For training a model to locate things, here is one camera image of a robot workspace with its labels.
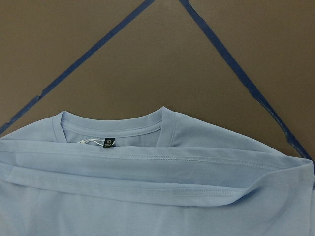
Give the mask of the light blue t-shirt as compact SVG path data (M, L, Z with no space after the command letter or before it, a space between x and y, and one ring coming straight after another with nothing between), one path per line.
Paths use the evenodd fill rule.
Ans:
M312 236L311 160L165 107L0 140L3 236Z

